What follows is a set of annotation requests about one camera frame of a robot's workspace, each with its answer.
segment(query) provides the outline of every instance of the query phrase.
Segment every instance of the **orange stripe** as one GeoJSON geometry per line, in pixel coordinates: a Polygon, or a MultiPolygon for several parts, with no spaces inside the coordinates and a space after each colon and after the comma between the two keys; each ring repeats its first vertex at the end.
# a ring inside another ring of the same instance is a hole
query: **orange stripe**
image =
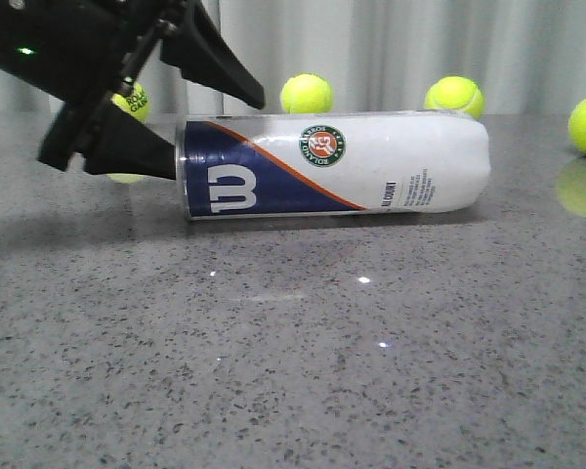
{"type": "Polygon", "coordinates": [[[286,164],[284,161],[279,159],[274,154],[268,152],[266,149],[259,147],[254,142],[250,141],[247,137],[244,137],[241,134],[237,134],[236,132],[229,129],[228,127],[224,127],[223,125],[217,124],[215,122],[205,121],[204,123],[210,125],[211,127],[215,127],[216,129],[219,129],[222,132],[227,133],[231,137],[236,138],[237,140],[242,142],[244,145],[246,145],[247,147],[250,147],[254,151],[260,153],[262,156],[264,156],[266,159],[271,161],[273,164],[277,165],[278,167],[280,167],[281,169],[283,169],[284,171],[289,173],[294,178],[300,180],[301,182],[303,182],[307,186],[310,186],[311,188],[315,189],[317,192],[321,192],[323,195],[326,195],[326,196],[330,197],[331,199],[336,200],[337,202],[343,203],[344,205],[347,205],[347,206],[353,208],[354,210],[364,210],[365,207],[363,207],[361,205],[356,205],[353,202],[345,200],[343,197],[339,197],[336,193],[333,193],[333,192],[327,190],[326,188],[323,188],[322,186],[318,185],[316,182],[311,181],[309,178],[304,176],[302,173],[297,172],[295,169],[290,167],[288,164],[286,164]]]}

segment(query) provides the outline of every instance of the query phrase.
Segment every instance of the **blue label stripe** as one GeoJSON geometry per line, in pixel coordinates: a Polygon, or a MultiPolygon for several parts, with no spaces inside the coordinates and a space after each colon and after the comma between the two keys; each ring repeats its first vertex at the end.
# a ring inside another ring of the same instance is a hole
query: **blue label stripe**
{"type": "Polygon", "coordinates": [[[187,123],[185,153],[188,205],[192,216],[339,212],[364,208],[321,188],[265,149],[213,122],[187,123]],[[221,173],[219,169],[233,166],[241,167],[244,174],[249,170],[250,176],[255,177],[250,201],[250,197],[234,194],[239,192],[235,188],[248,184],[242,177],[220,174],[213,180],[215,173],[221,173]],[[226,188],[231,189],[231,195],[226,195],[226,188]]]}

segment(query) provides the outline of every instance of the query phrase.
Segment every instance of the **tennis ball can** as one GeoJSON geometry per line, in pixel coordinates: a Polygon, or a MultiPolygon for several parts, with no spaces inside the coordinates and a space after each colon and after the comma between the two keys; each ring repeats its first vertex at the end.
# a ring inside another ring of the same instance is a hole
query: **tennis ball can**
{"type": "Polygon", "coordinates": [[[484,126],[453,111],[190,117],[177,139],[190,219],[447,212],[490,174],[484,126]]]}

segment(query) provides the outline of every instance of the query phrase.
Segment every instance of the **black robotic claw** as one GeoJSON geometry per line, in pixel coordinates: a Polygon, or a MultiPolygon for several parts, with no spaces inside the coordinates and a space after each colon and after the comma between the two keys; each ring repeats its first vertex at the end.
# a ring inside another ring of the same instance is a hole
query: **black robotic claw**
{"type": "Polygon", "coordinates": [[[0,0],[0,68],[64,101],[38,159],[65,170],[81,152],[91,174],[173,179],[173,146],[109,107],[159,41],[160,59],[184,79],[265,105],[200,0],[0,0]],[[118,145],[122,136],[132,145],[118,145]]]}

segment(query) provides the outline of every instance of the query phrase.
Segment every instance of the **wilson logo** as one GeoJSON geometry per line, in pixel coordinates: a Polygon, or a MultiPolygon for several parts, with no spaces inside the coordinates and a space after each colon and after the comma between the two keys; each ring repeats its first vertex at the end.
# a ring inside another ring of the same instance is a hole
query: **wilson logo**
{"type": "Polygon", "coordinates": [[[220,164],[208,168],[209,196],[211,212],[223,210],[244,210],[256,205],[256,176],[245,166],[220,164]],[[222,180],[233,180],[234,184],[224,184],[222,180]]]}
{"type": "Polygon", "coordinates": [[[314,125],[302,132],[300,151],[314,166],[331,166],[345,153],[345,137],[334,127],[314,125]]]}

